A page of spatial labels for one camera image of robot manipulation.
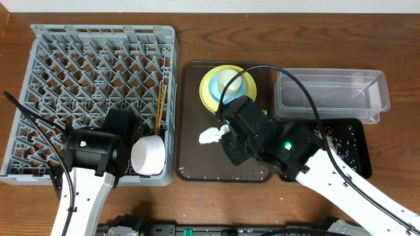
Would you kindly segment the wooden chopstick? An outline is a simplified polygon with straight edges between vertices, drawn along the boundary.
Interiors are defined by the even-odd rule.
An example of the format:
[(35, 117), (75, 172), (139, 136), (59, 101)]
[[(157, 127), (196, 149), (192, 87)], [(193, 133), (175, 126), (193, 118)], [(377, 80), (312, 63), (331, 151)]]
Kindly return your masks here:
[(155, 135), (158, 135), (158, 128), (159, 128), (159, 115), (160, 115), (160, 104), (161, 104), (161, 93), (162, 93), (162, 86), (163, 81), (159, 82), (159, 93), (158, 93), (158, 100), (157, 100), (157, 110), (156, 110), (156, 125), (155, 125)]
[(163, 109), (164, 109), (164, 105), (165, 105), (165, 100), (166, 100), (166, 95), (167, 95), (167, 85), (163, 86), (163, 95), (161, 96), (161, 102), (160, 102), (160, 107), (159, 107), (159, 117), (157, 120), (157, 130), (156, 130), (156, 134), (159, 135), (160, 134), (160, 129), (161, 129), (161, 122), (163, 119)]

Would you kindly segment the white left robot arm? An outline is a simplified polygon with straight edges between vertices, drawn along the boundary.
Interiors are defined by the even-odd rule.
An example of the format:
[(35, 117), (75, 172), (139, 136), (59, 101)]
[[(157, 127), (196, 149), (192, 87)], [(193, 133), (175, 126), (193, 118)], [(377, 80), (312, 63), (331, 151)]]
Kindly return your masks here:
[(104, 202), (129, 168), (139, 127), (134, 114), (108, 111), (100, 128), (78, 128), (64, 142), (69, 186), (62, 186), (52, 235), (94, 235)]

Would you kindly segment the leftover rice pile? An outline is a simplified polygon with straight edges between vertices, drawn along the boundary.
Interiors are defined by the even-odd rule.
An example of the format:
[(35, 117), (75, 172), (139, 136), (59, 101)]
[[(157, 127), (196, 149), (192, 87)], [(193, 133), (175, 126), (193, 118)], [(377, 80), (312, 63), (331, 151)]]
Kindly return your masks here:
[(352, 170), (359, 171), (360, 161), (356, 138), (351, 126), (337, 125), (325, 127), (329, 147)]

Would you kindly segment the light blue small plate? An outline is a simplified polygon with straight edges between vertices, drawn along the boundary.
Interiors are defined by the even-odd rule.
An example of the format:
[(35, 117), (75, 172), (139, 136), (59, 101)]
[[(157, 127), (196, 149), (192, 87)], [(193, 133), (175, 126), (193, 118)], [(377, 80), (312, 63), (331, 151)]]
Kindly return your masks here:
[[(226, 70), (216, 73), (211, 78), (210, 83), (209, 83), (209, 93), (216, 102), (220, 101), (220, 97), (225, 86), (231, 80), (231, 78), (233, 78), (233, 76), (237, 74), (238, 72), (233, 69), (226, 69)], [(242, 77), (238, 77), (228, 87), (223, 98), (223, 103), (227, 104), (233, 101), (234, 99), (245, 95), (245, 92), (246, 92), (245, 80)]]

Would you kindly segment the yellow-green plate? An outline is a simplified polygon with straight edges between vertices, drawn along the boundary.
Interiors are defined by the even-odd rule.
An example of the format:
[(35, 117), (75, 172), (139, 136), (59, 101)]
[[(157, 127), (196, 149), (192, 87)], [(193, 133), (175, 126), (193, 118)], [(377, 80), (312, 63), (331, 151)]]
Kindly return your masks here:
[[(221, 72), (226, 69), (233, 69), (237, 71), (238, 73), (241, 72), (243, 69), (234, 66), (234, 65), (222, 65), (217, 66), (211, 70), (209, 70), (202, 78), (199, 86), (199, 97), (203, 103), (203, 105), (211, 112), (215, 113), (218, 109), (219, 102), (216, 102), (212, 96), (209, 93), (209, 83), (211, 78), (218, 72)], [(246, 92), (245, 95), (250, 97), (252, 101), (255, 101), (257, 97), (257, 86), (252, 78), (252, 76), (249, 73), (244, 73), (240, 77), (242, 77), (245, 80), (246, 84)]]

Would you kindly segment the white bowl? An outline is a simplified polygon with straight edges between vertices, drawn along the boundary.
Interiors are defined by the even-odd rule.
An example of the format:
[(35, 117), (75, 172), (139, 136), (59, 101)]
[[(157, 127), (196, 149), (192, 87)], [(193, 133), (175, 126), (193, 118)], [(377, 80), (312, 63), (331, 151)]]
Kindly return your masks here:
[(132, 147), (131, 165), (139, 175), (153, 176), (160, 174), (165, 160), (165, 144), (158, 135), (139, 138)]

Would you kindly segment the white napkin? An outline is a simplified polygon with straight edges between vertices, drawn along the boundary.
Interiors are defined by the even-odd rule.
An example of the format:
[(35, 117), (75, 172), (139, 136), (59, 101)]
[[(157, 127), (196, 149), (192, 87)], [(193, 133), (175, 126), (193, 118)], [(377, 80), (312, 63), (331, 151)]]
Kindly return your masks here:
[(229, 131), (230, 129), (227, 124), (221, 126), (221, 128), (210, 127), (199, 135), (199, 143), (211, 144), (211, 143), (219, 142), (222, 136)]

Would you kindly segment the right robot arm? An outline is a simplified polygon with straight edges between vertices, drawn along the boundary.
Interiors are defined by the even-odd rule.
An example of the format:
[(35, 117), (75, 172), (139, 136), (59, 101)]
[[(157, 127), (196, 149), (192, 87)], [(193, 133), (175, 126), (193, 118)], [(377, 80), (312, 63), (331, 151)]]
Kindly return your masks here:
[(234, 165), (256, 159), (324, 196), (371, 235), (419, 234), (418, 214), (352, 170), (306, 125), (274, 121), (247, 96), (223, 105), (220, 115), (229, 127), (220, 142)]

